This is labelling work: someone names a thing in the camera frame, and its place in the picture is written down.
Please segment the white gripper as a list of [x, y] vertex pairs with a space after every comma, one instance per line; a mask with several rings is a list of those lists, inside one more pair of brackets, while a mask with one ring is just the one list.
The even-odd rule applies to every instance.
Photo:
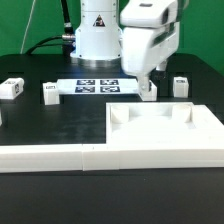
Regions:
[[179, 45], [178, 0], [129, 0], [120, 14], [124, 26], [121, 65], [138, 78], [139, 92], [151, 91], [148, 75], [164, 72]]

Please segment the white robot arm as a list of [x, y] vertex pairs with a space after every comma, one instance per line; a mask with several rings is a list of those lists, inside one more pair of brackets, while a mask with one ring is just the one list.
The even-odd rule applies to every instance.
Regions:
[[120, 61], [138, 80], [142, 96], [151, 92], [150, 73], [164, 71], [177, 51], [181, 14], [187, 0], [80, 0], [81, 23], [71, 57], [90, 66]]

